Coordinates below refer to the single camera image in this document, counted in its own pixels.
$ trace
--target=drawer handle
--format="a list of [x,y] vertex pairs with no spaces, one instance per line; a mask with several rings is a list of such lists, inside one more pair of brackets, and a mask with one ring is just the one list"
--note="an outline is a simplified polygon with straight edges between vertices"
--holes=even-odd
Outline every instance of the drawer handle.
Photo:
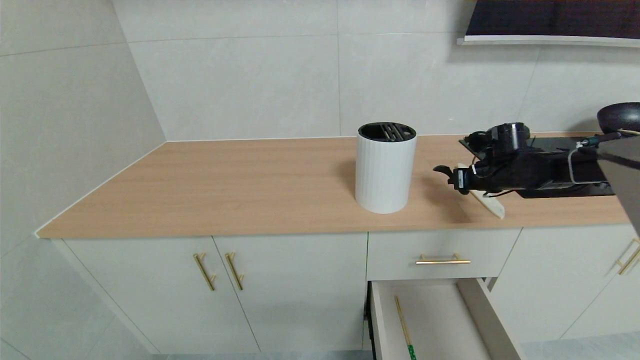
[[238,289],[242,291],[243,290],[242,279],[244,278],[244,274],[240,274],[240,276],[238,276],[238,272],[236,272],[236,267],[234,266],[235,256],[236,256],[235,252],[228,252],[225,254],[225,258],[227,258],[227,263],[229,263],[229,268],[231,268],[231,272],[232,274],[234,274],[234,277],[236,278],[236,284],[238,284]]
[[216,274],[213,274],[211,278],[209,278],[207,272],[204,270],[204,265],[202,264],[202,259],[204,259],[204,256],[206,254],[206,252],[203,252],[201,254],[193,254],[193,258],[196,260],[196,264],[198,264],[198,268],[200,268],[200,272],[202,272],[202,276],[204,276],[207,285],[209,285],[209,289],[211,291],[216,291],[216,289],[213,287],[213,280],[216,279]]
[[420,254],[420,260],[415,262],[416,265],[451,265],[451,264],[471,264],[471,260],[460,259],[460,254],[455,252],[453,259],[450,260],[433,260],[427,259],[426,255]]
[[[640,239],[636,238],[634,239],[634,242],[640,244]],[[618,275],[625,275],[627,270],[629,270],[629,268],[631,267],[631,264],[635,263],[638,260],[638,257],[640,257],[640,246],[638,246],[636,251],[634,251],[634,253],[629,257],[629,260],[627,260],[626,263],[623,264],[620,260],[617,260],[616,264],[620,266]]]

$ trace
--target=tiled wall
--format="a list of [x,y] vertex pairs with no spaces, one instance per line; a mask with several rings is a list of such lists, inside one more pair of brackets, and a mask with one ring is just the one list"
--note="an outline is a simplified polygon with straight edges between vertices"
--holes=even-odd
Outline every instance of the tiled wall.
[[164,142],[110,0],[4,1],[2,359],[148,352],[34,231]]
[[168,140],[598,129],[640,51],[454,45],[471,0],[114,0]]

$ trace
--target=white cabinet door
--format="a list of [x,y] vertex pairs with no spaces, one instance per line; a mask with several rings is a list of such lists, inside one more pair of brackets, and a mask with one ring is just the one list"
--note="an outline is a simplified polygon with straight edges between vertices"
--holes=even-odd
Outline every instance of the white cabinet door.
[[65,242],[160,353],[258,352],[211,237]]
[[492,289],[523,342],[558,340],[620,269],[631,225],[525,228]]
[[261,351],[362,348],[366,233],[214,239]]
[[[634,250],[640,245],[634,243]],[[622,263],[630,260],[625,256]],[[586,338],[640,331],[640,265],[631,264],[624,275],[616,275],[563,339]]]
[[[520,234],[514,229],[447,229],[369,233],[368,280],[493,277],[507,261]],[[470,263],[417,265],[459,254]]]

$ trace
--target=open drawer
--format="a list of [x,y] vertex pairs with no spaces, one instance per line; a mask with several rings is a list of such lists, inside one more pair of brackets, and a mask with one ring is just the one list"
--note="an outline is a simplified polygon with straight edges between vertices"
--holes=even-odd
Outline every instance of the open drawer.
[[526,359],[509,335],[482,280],[369,283],[369,335],[376,360],[410,360],[400,303],[417,360]]

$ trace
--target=kitchen counter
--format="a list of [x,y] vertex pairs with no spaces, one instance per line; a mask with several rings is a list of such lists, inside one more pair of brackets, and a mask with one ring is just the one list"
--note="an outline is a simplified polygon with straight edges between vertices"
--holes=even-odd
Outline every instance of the kitchen counter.
[[409,202],[389,215],[370,213],[354,198],[356,138],[168,142],[38,235],[135,238],[628,222],[615,196],[523,199],[511,193],[500,198],[505,219],[494,217],[431,170],[470,163],[461,137],[419,137]]

